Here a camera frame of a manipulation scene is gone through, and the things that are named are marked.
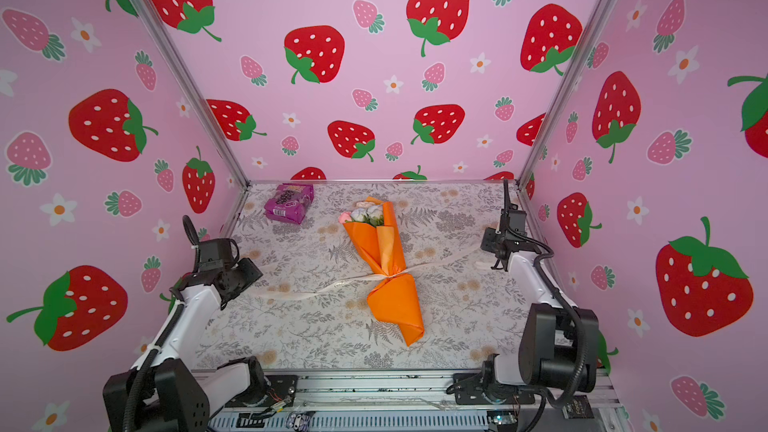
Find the white printed ribbon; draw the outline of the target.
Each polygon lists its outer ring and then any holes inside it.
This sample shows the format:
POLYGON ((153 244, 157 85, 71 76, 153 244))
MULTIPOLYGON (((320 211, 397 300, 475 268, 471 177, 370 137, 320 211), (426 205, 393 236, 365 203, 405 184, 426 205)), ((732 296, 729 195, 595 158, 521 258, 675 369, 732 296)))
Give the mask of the white printed ribbon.
POLYGON ((489 269, 492 266, 492 263, 489 261, 470 261, 471 256, 474 253, 479 251, 480 251, 479 247, 474 249, 465 249, 458 253, 449 255, 446 258, 439 261, 423 262, 423 263, 410 266, 406 268, 404 271, 396 273, 392 276, 386 276, 382 274, 369 274, 369 275, 362 275, 362 276, 347 277, 347 278, 338 280, 336 282, 332 282, 328 284, 326 287, 323 287, 316 291, 281 292, 279 290, 270 291, 267 289, 257 288, 257 289, 249 289, 248 291, 245 292, 245 296, 248 298, 263 298, 266 300, 273 299, 273 300, 281 300, 281 301, 302 301, 302 300, 307 300, 310 298, 318 297, 318 296, 333 292, 335 289, 339 287, 344 287, 344 286, 348 286, 355 283, 371 282, 378 285, 380 282, 393 280, 395 278, 399 278, 404 275, 411 275, 413 278, 415 278, 418 273, 421 273, 424 270, 447 267, 457 262, 462 262, 464 264, 464 268, 469 268, 470 270, 480 270, 482 267, 489 269))

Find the orange wrapping paper sheet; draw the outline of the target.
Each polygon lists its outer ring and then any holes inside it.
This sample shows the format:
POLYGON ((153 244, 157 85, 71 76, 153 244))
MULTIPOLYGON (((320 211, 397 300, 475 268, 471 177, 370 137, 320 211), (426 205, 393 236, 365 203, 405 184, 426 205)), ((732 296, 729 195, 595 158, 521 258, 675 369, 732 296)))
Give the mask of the orange wrapping paper sheet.
POLYGON ((394 205, 373 197, 340 216, 360 258, 379 281, 367 296, 374 318, 396 325, 410 347, 425 333, 415 279, 407 271, 394 205))

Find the pink fake rose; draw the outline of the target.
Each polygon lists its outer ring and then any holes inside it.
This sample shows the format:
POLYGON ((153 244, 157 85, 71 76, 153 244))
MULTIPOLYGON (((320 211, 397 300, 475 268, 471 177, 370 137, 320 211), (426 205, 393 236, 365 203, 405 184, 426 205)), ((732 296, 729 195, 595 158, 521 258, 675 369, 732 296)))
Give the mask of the pink fake rose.
POLYGON ((354 222, 355 219, 353 218, 352 213, 347 211, 347 212, 343 212, 339 216, 338 221, 339 221, 340 224, 345 224, 345 223, 348 223, 348 222, 354 222))

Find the white fake rose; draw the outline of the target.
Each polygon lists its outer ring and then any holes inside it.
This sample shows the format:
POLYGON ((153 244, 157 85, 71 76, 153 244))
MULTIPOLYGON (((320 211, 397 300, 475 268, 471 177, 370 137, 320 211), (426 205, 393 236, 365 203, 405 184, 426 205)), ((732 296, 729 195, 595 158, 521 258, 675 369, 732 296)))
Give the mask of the white fake rose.
POLYGON ((366 208, 356 208, 350 213, 350 218, 354 222, 358 223, 370 223, 370 216, 366 208))

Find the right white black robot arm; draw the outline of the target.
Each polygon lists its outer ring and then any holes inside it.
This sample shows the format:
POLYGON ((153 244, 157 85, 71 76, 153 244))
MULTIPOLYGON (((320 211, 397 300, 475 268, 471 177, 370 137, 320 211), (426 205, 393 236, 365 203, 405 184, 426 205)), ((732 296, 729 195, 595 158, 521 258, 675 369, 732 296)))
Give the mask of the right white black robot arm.
POLYGON ((533 294, 516 354, 519 375, 511 377, 511 358, 493 354, 484 362, 480 390, 491 403, 514 394, 538 393, 552 407, 562 409, 579 392, 596 384, 599 320, 566 297, 544 268, 555 256, 547 244, 525 232, 526 212, 507 201, 499 225, 484 233, 481 249, 496 257, 492 268, 520 272, 533 294))

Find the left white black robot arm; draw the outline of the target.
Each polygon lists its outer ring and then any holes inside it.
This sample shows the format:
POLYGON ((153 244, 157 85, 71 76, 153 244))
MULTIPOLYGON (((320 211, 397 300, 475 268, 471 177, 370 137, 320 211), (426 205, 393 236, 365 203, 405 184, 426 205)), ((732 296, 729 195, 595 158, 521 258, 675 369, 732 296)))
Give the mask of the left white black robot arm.
POLYGON ((254 356, 231 360, 202 382, 186 364, 208 320, 262 276, 232 239, 195 242, 193 250, 193 271, 171 289, 176 302, 161 330, 129 371, 103 388, 113 431, 207 431, 229 401, 258 401, 271 387, 254 356))

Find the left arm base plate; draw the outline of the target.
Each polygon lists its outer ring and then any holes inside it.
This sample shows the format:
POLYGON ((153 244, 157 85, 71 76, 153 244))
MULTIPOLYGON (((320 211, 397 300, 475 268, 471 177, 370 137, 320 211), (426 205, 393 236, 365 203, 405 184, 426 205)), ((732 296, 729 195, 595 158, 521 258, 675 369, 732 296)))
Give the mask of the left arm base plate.
POLYGON ((226 403, 226 407, 280 408, 292 407, 298 384, 298 376, 291 374, 269 374, 266 385, 249 387, 226 403))

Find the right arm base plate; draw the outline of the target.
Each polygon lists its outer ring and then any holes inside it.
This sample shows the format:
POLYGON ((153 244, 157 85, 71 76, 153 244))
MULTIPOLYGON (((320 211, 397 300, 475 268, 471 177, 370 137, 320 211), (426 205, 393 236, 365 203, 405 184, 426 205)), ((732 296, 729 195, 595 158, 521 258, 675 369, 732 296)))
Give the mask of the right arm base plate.
POLYGON ((455 373, 445 390, 459 405, 533 405, 535 396, 517 385, 504 385, 484 379, 480 372, 455 373))

